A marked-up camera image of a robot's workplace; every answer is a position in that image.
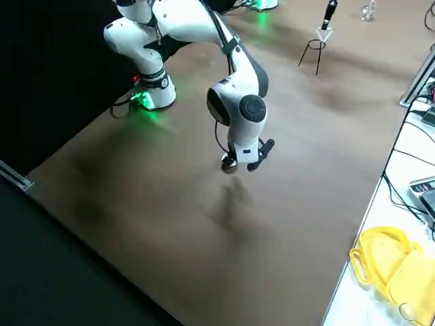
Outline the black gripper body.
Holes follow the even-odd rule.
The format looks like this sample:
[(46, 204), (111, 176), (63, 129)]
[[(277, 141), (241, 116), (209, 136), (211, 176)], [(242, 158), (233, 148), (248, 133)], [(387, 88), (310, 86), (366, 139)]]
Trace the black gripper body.
[(259, 141), (259, 147), (258, 147), (258, 160), (253, 163), (249, 163), (247, 165), (248, 171), (255, 171), (261, 163), (267, 159), (268, 154), (272, 150), (272, 148), (275, 146), (275, 140), (274, 139), (268, 139), (267, 141), (263, 141), (261, 138), (258, 139)]

